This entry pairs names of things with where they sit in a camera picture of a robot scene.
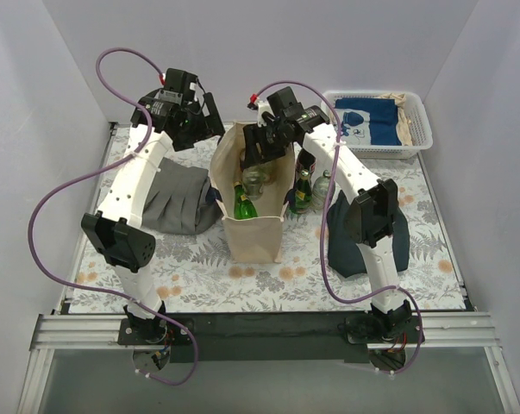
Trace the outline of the dark cola bottle red cap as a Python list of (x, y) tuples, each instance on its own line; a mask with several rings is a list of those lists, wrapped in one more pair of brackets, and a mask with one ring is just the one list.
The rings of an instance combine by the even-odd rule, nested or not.
[(312, 175), (315, 171), (316, 167), (316, 158), (306, 151), (305, 149), (301, 149), (298, 153), (298, 157), (296, 159), (295, 164), (295, 180), (298, 180), (300, 174), (303, 170), (307, 170), (309, 175)]

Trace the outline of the clear Chang bottle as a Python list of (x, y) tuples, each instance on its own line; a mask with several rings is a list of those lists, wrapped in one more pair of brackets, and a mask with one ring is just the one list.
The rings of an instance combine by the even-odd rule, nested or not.
[(322, 210), (326, 200), (331, 203), (335, 188), (330, 186), (330, 179), (331, 172), (329, 170), (324, 170), (316, 179), (312, 187), (311, 208), (313, 210)]
[(242, 184), (251, 201), (262, 197), (264, 186), (267, 185), (271, 174), (263, 166), (251, 166), (241, 173)]

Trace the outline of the green Perrier bottle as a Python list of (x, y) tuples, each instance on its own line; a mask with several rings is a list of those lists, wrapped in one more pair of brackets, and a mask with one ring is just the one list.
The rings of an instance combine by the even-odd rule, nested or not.
[(293, 202), (290, 205), (291, 212), (296, 215), (304, 214), (310, 208), (312, 187), (310, 172), (302, 169), (293, 187)]
[(234, 182), (234, 193), (234, 219), (245, 220), (256, 218), (258, 216), (257, 210), (255, 209), (253, 202), (248, 197), (241, 182)]

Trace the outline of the beige canvas tote bag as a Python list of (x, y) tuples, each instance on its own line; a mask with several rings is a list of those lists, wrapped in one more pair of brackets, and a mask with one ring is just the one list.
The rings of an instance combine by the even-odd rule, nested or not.
[(289, 148), (274, 161), (274, 181), (254, 202), (259, 216), (234, 218), (234, 182), (240, 179), (239, 160), (245, 148), (243, 123), (231, 126), (218, 142), (210, 162), (211, 186), (217, 190), (216, 202), (222, 212), (222, 225), (231, 255), (236, 262), (266, 264), (281, 261), (286, 196), (294, 185), (295, 157)]

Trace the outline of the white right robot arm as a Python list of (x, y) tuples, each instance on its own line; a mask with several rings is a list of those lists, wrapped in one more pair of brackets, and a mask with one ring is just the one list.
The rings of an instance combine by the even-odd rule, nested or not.
[(349, 335), (393, 342), (406, 336), (412, 317), (412, 300), (398, 287), (392, 238), (398, 211), (398, 187), (368, 170), (341, 141), (332, 119), (334, 108), (324, 112), (314, 105), (305, 108), (292, 90), (291, 81), (281, 90), (260, 100), (249, 98), (248, 108), (256, 111), (257, 122), (245, 132), (245, 167), (280, 158), (287, 147), (297, 143), (318, 161), (331, 168), (331, 186), (340, 186), (349, 203), (344, 228), (358, 247), (364, 261), (371, 291), (366, 298), (371, 309), (363, 322), (354, 323)]

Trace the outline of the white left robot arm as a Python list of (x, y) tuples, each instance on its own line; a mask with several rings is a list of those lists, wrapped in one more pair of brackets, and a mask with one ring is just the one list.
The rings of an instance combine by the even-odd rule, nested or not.
[(81, 221), (95, 250), (114, 268), (129, 328), (156, 345), (165, 340), (166, 306), (150, 273), (155, 232), (195, 235), (220, 216), (206, 169), (182, 166), (166, 155), (222, 135), (224, 127), (211, 93), (193, 81), (187, 88), (163, 86), (139, 101), (128, 145), (108, 194)]

